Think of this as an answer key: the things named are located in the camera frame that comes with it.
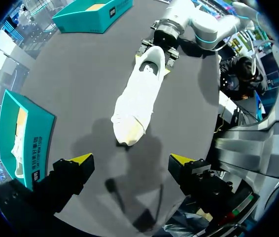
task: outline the teal box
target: teal box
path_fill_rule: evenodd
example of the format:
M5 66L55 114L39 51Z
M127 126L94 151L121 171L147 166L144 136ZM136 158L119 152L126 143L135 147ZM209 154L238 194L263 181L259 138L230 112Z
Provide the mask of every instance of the teal box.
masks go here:
M97 10L87 10L95 4L104 5ZM132 6L133 0L75 0L52 19L62 33L102 34Z
M16 158L11 153L20 108L27 113L23 141L23 179L15 176ZM0 111L0 159L11 178L18 179L31 190L33 181L40 181L45 177L47 149L54 118L54 115L25 96L5 91Z

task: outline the gray tabletop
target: gray tabletop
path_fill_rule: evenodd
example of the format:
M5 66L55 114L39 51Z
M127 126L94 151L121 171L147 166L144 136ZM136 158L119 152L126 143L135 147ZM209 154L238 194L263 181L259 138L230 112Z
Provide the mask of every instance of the gray tabletop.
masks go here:
M135 64L140 39L167 5L137 0L104 34L56 33L36 60L22 94L56 116L48 171L87 153L95 172L56 216L91 234L149 236L184 196L167 170L170 153L205 158L218 112L218 61L187 29L180 58L162 83L146 134L116 145L110 118Z

